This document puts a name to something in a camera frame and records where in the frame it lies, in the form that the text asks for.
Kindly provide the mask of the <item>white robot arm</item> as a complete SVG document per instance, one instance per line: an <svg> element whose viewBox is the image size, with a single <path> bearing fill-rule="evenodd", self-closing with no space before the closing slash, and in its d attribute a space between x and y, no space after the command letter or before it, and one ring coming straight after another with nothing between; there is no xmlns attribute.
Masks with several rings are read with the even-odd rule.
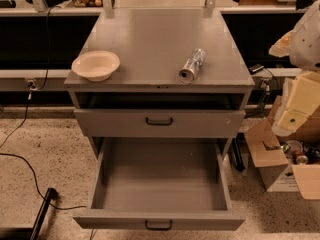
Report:
<svg viewBox="0 0 320 240"><path fill-rule="evenodd" d="M315 1L296 23L269 49L275 57L288 56L301 73L283 86L281 105L272 131L277 136L295 133L320 105L320 1Z"/></svg>

